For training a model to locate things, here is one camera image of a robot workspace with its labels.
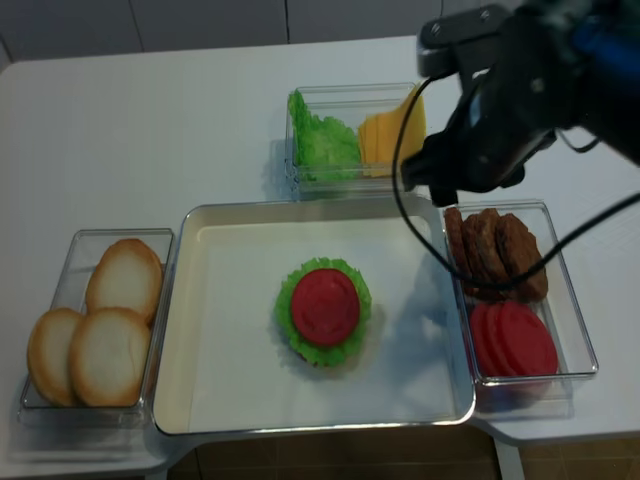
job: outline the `wire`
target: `wire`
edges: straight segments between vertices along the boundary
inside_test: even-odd
[[[409,219],[409,215],[407,214],[407,210],[404,208],[404,205],[402,204],[402,199],[400,198],[400,191],[398,189],[398,157],[400,156],[400,146],[402,145],[402,138],[404,137],[404,131],[407,128],[407,123],[409,122],[409,117],[411,115],[411,111],[413,110],[413,107],[415,106],[416,102],[418,101],[418,98],[420,97],[424,89],[427,88],[427,86],[431,83],[431,81],[432,79],[427,78],[422,83],[422,85],[420,85],[418,90],[416,90],[416,93],[414,94],[413,98],[411,98],[411,101],[409,102],[409,107],[407,108],[407,111],[402,120],[402,124],[400,126],[400,132],[398,133],[398,141],[396,142],[396,148],[393,152],[393,162],[391,164],[391,168],[392,168],[391,182],[393,186],[393,197],[396,201],[396,205],[398,206],[398,210],[400,210],[400,215],[402,216],[402,219],[404,220],[404,222],[407,224],[407,227],[409,227],[409,230],[411,230],[411,232],[415,235],[418,241],[420,241],[420,243],[424,245],[424,247],[429,251],[429,253],[431,253],[431,255],[433,255],[436,258],[436,260],[452,276],[454,276],[458,280],[462,280],[463,282],[466,282],[471,286],[479,287],[479,288],[487,288],[490,290],[510,290],[516,285],[526,281],[528,278],[534,276],[536,273],[541,271],[544,268],[544,266],[553,259],[553,257],[555,257],[564,247],[569,245],[580,235],[592,229],[599,223],[602,223],[603,221],[615,215],[616,213],[640,201],[640,192],[634,193],[628,196],[627,198],[621,200],[620,202],[607,208],[606,210],[599,213],[598,215],[591,218],[590,220],[587,220],[585,223],[580,225],[578,228],[576,228],[571,233],[569,233],[566,237],[560,240],[544,257],[542,257],[542,259],[540,259],[537,263],[533,264],[529,268],[529,270],[527,270],[526,272],[520,275],[516,275],[515,277],[511,278],[508,282],[503,282],[503,283],[483,282],[483,281],[476,280],[473,277],[470,277],[468,275],[465,275],[464,273],[459,272],[456,269],[456,267],[451,265],[442,255],[440,255],[440,253],[436,250],[436,248],[433,245],[431,245],[431,243],[429,243],[429,241],[422,236],[422,234],[418,231],[415,225],[411,223],[411,220]]]
[[[556,130],[556,133],[562,139],[562,141],[567,145],[567,147],[569,147],[574,152],[580,153],[580,154],[587,153],[593,150],[600,143],[599,139],[594,138],[589,143],[587,143],[584,147],[576,147],[569,141],[569,139],[567,138],[567,136],[564,134],[562,130]]]

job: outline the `tomato slice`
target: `tomato slice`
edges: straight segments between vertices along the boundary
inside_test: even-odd
[[[487,350],[497,369],[497,376],[514,377],[518,375],[518,372],[516,372],[507,359],[505,346],[498,331],[498,322],[502,308],[501,303],[489,307],[487,318],[484,322],[484,335],[487,339]]]
[[[496,377],[499,375],[498,368],[489,354],[487,340],[484,336],[484,323],[487,320],[488,311],[489,305],[485,303],[481,303],[473,309],[471,314],[471,335],[473,336],[473,346],[476,351],[480,372],[487,377]]]
[[[558,353],[544,323],[526,305],[505,303],[500,312],[499,336],[506,357],[519,375],[552,375],[558,371]]]
[[[293,291],[293,323],[309,342],[332,347],[358,325],[360,299],[353,282],[340,270],[322,268],[306,274]]]

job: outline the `plastic container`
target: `plastic container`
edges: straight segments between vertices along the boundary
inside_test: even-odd
[[[173,232],[170,229],[81,230],[71,242],[51,308],[68,307],[86,313],[85,292],[89,279],[102,255],[118,240],[138,238],[151,248],[162,262],[164,279],[153,323],[151,342],[142,379],[140,395],[130,407],[58,407],[43,399],[29,377],[20,398],[18,419],[29,426],[50,427],[137,427],[150,417],[149,403],[158,369],[158,353],[166,324],[166,307],[170,294]]]
[[[513,213],[536,236],[542,254],[557,243],[551,217],[543,202],[474,203],[458,208],[463,219],[485,208],[496,208],[501,215]],[[566,403],[577,382],[593,378],[598,371],[598,361],[562,253],[547,264],[546,272],[549,280],[547,297],[542,302],[529,304],[545,323],[558,353],[558,373],[546,376],[487,377],[480,371],[469,323],[471,312],[480,301],[464,295],[460,282],[454,281],[470,368],[476,382],[476,410],[479,412],[499,412],[500,418],[505,418],[504,412],[527,409],[534,402],[560,400]]]
[[[313,115],[332,116],[358,132],[371,115],[398,107],[411,92],[413,83],[351,85],[335,87],[300,87],[305,103]],[[380,195],[391,192],[391,165],[360,164],[356,167],[307,167],[296,163],[293,124],[287,108],[285,172],[294,197],[300,199]],[[343,177],[330,181],[314,180],[318,174]]]

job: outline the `table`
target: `table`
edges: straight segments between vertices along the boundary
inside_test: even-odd
[[[28,62],[0,76],[0,477],[151,471],[206,441],[152,427],[72,438],[17,423],[28,335],[49,306],[73,234],[178,232],[200,204],[287,198],[287,93],[417,80],[414,56],[414,39],[403,37]],[[427,90],[429,131],[444,126],[458,94],[455,79]],[[557,143],[530,163],[522,185],[482,198],[543,198],[562,236],[639,189],[636,167],[607,147],[578,157]],[[601,365],[575,393],[573,416],[537,418],[544,412],[531,410],[527,420],[477,418],[478,425],[509,442],[640,431],[631,283],[639,234],[636,208],[566,250]]]

